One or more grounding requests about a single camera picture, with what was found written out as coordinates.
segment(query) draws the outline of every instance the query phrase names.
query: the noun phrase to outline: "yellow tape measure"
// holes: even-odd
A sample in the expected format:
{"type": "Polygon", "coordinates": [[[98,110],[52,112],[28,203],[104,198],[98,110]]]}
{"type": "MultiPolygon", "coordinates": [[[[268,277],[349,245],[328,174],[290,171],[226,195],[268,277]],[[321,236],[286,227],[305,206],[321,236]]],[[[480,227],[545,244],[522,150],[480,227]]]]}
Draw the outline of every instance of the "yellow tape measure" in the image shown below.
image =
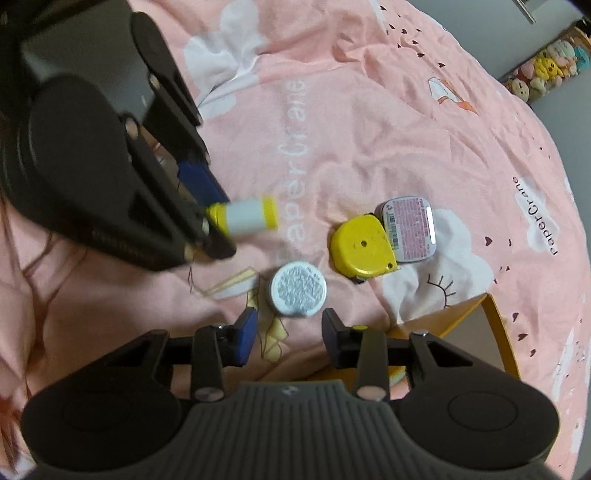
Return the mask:
{"type": "Polygon", "coordinates": [[[353,218],[339,227],[330,240],[330,254],[341,275],[363,282],[398,269],[394,251],[374,215],[353,218]]]}

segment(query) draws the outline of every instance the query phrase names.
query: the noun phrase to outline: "metal tin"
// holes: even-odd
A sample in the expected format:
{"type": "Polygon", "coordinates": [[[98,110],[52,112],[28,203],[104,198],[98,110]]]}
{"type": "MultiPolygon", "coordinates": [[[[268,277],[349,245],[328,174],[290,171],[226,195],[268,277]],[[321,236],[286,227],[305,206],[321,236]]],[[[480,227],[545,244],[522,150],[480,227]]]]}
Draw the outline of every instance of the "metal tin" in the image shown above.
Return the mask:
{"type": "Polygon", "coordinates": [[[382,223],[398,262],[425,260],[435,253],[435,225],[431,204],[415,196],[384,203],[382,223]]]}

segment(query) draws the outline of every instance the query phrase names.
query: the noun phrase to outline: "yellow plush toy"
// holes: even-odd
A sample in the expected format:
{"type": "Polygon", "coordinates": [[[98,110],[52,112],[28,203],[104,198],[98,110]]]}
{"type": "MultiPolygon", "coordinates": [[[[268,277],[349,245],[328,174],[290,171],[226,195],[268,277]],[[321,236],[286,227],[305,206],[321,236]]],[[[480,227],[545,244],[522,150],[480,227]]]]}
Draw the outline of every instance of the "yellow plush toy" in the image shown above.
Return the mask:
{"type": "Polygon", "coordinates": [[[550,80],[550,75],[548,75],[548,70],[546,69],[546,66],[544,64],[545,60],[546,59],[539,57],[534,59],[534,71],[535,76],[547,82],[548,80],[550,80]]]}
{"type": "Polygon", "coordinates": [[[564,77],[564,73],[558,68],[554,60],[548,57],[537,57],[534,60],[534,71],[537,77],[546,82],[556,77],[564,77]]]}
{"type": "Polygon", "coordinates": [[[563,77],[564,74],[562,73],[562,70],[559,69],[558,65],[556,65],[556,62],[552,59],[544,59],[544,66],[546,67],[546,71],[548,72],[548,76],[550,77],[550,80],[555,78],[555,77],[563,77]]]}

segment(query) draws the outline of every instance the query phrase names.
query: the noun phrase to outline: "barcode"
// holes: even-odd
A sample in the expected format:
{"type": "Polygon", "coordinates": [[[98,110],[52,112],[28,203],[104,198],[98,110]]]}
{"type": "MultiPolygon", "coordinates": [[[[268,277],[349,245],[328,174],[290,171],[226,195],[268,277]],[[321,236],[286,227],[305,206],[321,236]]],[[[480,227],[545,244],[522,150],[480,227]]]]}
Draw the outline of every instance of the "barcode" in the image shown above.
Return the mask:
{"type": "Polygon", "coordinates": [[[398,250],[398,231],[396,230],[396,220],[393,213],[388,214],[388,220],[390,222],[390,239],[392,248],[398,250]]]}

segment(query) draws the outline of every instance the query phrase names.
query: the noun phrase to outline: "plush toy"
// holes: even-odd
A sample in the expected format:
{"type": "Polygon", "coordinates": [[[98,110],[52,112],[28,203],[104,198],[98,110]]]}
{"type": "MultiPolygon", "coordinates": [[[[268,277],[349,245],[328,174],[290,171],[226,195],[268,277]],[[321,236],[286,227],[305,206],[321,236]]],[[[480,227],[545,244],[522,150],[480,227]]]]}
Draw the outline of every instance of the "plush toy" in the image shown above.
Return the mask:
{"type": "Polygon", "coordinates": [[[539,92],[540,96],[544,96],[546,94],[546,82],[540,77],[535,77],[532,79],[532,81],[530,81],[530,100],[534,90],[539,92]]]}
{"type": "Polygon", "coordinates": [[[534,59],[526,61],[521,67],[513,72],[513,76],[523,80],[525,83],[529,82],[535,77],[534,59]]]}
{"type": "Polygon", "coordinates": [[[569,60],[576,60],[577,56],[574,52],[573,46],[566,40],[558,40],[555,42],[556,47],[560,53],[569,60]]]}
{"type": "Polygon", "coordinates": [[[534,71],[535,76],[543,81],[550,80],[550,75],[548,75],[548,70],[544,65],[544,58],[536,57],[534,58],[534,71]]]}
{"type": "Polygon", "coordinates": [[[583,47],[575,47],[574,54],[577,57],[577,71],[589,68],[589,55],[583,47]]]}
{"type": "Polygon", "coordinates": [[[523,80],[514,78],[507,83],[507,88],[516,97],[521,98],[524,102],[530,99],[530,88],[523,80]]]}
{"type": "Polygon", "coordinates": [[[552,43],[552,45],[549,45],[546,50],[556,65],[560,68],[565,68],[569,63],[569,59],[565,55],[562,45],[559,42],[560,40],[552,43]]]}
{"type": "Polygon", "coordinates": [[[548,72],[548,77],[550,77],[550,80],[553,80],[556,77],[562,77],[562,70],[560,70],[558,68],[558,65],[555,64],[554,60],[547,58],[547,59],[543,59],[544,62],[544,67],[546,68],[546,71],[548,72]]]}
{"type": "Polygon", "coordinates": [[[570,67],[565,67],[560,70],[562,71],[562,75],[564,75],[567,78],[568,77],[576,77],[579,74],[579,71],[577,70],[576,63],[574,65],[571,65],[570,67]]]}
{"type": "Polygon", "coordinates": [[[545,82],[555,78],[556,76],[562,77],[563,75],[562,71],[554,63],[554,60],[551,58],[546,58],[543,55],[534,59],[534,70],[535,75],[545,82]]]}
{"type": "Polygon", "coordinates": [[[533,103],[535,102],[537,99],[542,98],[544,95],[536,89],[530,89],[530,101],[527,103],[533,103]]]}

